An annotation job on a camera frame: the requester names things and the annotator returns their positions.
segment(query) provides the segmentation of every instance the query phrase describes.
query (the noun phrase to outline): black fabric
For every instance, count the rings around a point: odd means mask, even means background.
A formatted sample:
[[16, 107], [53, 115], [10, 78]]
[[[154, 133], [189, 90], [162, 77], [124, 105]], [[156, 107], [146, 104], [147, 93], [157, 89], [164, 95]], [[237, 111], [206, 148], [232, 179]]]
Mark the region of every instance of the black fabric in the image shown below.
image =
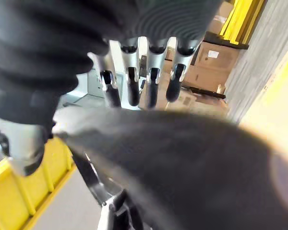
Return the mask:
[[123, 185], [153, 229], [288, 230], [272, 163], [288, 165], [249, 133], [197, 115], [83, 110], [64, 111], [57, 135]]

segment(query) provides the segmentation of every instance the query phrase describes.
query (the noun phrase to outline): gray floor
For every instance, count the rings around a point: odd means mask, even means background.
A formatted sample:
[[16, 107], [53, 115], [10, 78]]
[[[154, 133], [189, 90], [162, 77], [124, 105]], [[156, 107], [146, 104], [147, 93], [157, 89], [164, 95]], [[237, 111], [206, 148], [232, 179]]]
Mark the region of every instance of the gray floor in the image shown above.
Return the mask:
[[288, 51], [288, 0], [268, 0], [250, 48], [240, 54], [225, 94], [229, 118], [238, 123]]

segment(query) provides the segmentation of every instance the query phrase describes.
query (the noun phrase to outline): cardboard box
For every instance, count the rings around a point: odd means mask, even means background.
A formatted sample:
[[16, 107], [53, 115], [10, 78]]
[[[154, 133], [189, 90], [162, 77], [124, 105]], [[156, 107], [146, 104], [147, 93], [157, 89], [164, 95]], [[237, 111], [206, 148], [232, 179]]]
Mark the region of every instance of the cardboard box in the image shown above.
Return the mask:
[[182, 90], [177, 101], [167, 104], [166, 111], [179, 111], [224, 118], [228, 113], [228, 107], [222, 99]]
[[239, 50], [202, 42], [195, 66], [217, 71], [231, 72], [239, 55]]
[[175, 48], [168, 46], [167, 55], [165, 57], [166, 60], [172, 61], [175, 57]]
[[217, 11], [214, 19], [210, 23], [208, 31], [214, 34], [220, 34], [233, 8], [234, 5], [230, 4], [229, 2], [223, 2], [219, 10]]
[[218, 88], [224, 87], [228, 76], [229, 72], [190, 66], [182, 85], [217, 92]]

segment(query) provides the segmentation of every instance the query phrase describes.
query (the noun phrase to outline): yellow railing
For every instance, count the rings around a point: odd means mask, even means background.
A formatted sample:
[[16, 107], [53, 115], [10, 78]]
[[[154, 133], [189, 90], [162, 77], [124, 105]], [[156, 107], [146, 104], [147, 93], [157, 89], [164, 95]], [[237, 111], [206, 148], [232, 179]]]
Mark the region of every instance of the yellow railing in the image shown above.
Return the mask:
[[49, 140], [39, 169], [28, 177], [15, 175], [0, 162], [0, 230], [31, 229], [75, 171], [68, 147]]
[[233, 44], [248, 44], [266, 0], [236, 0], [220, 35]]

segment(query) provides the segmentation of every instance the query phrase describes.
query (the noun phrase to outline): white label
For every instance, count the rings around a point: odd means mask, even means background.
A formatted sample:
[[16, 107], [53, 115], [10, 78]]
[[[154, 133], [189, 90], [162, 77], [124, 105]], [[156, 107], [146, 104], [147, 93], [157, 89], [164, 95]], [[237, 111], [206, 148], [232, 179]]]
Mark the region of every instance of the white label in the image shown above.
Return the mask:
[[219, 52], [216, 52], [216, 51], [213, 51], [213, 50], [210, 50], [208, 52], [208, 57], [209, 58], [217, 58], [217, 56], [219, 56]]
[[220, 15], [216, 15], [213, 20], [216, 20], [216, 21], [218, 21], [218, 22], [221, 22], [222, 24], [225, 24], [227, 18], [222, 17], [222, 16], [220, 16]]

